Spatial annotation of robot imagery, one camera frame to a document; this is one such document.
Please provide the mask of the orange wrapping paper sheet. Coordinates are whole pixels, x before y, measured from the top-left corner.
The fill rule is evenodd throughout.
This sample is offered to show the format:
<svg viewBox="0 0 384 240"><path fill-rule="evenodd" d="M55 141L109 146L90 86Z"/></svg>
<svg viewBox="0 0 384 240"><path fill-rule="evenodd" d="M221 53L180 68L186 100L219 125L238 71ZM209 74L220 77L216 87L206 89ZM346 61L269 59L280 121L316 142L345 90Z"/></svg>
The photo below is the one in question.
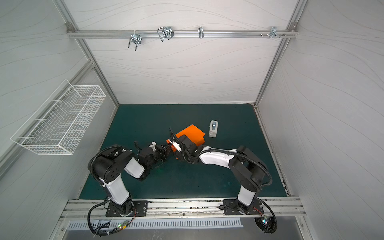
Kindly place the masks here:
<svg viewBox="0 0 384 240"><path fill-rule="evenodd" d="M193 154L205 144L206 134L195 125L190 125L177 134L172 128L169 128L169 131L167 144L173 152L188 151Z"/></svg>

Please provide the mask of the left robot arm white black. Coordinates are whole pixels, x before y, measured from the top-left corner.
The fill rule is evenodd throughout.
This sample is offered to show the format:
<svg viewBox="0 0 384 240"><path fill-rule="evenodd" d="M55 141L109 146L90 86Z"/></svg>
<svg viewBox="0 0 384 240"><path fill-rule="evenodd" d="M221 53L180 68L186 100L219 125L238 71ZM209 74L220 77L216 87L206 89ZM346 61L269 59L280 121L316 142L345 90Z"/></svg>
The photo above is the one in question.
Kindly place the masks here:
<svg viewBox="0 0 384 240"><path fill-rule="evenodd" d="M118 214L127 216L133 209L132 195L122 180L122 172L143 181L151 169L164 162L171 152L171 145L156 145L153 142L145 148L137 147L138 154L122 146L114 145L99 151L89 162L91 176L105 190L108 200Z"/></svg>

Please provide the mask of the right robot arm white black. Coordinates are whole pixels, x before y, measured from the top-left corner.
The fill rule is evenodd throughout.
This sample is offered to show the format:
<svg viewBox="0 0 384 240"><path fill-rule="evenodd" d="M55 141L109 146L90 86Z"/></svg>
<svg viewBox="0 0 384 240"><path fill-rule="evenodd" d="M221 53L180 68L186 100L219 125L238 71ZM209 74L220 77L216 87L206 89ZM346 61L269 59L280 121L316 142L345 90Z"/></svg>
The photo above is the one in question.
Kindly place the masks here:
<svg viewBox="0 0 384 240"><path fill-rule="evenodd" d="M258 193L273 183L268 168L244 146L235 150L222 150L205 145L197 147L195 144L188 148L185 144L172 142L172 148L176 158L187 163L201 162L230 169L241 188L235 202L228 205L228 208L243 215L253 210L253 201Z"/></svg>

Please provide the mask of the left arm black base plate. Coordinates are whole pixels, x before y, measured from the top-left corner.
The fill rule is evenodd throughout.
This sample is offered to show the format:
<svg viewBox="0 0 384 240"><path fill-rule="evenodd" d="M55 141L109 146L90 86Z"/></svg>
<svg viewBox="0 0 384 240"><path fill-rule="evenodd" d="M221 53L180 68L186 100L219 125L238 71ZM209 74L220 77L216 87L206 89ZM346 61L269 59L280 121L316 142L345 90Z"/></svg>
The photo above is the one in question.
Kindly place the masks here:
<svg viewBox="0 0 384 240"><path fill-rule="evenodd" d="M145 217L147 214L148 201L129 201L123 205L117 205L114 202L110 202L106 217Z"/></svg>

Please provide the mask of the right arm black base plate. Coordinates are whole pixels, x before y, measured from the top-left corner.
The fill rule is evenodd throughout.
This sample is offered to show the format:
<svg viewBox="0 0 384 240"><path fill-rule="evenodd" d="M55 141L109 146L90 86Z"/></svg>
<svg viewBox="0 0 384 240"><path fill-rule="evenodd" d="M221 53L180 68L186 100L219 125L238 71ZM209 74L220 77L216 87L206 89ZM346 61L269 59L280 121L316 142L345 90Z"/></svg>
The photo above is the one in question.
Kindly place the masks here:
<svg viewBox="0 0 384 240"><path fill-rule="evenodd" d="M263 215L264 209L260 201L253 200L249 206L238 199L224 199L219 207L225 215Z"/></svg>

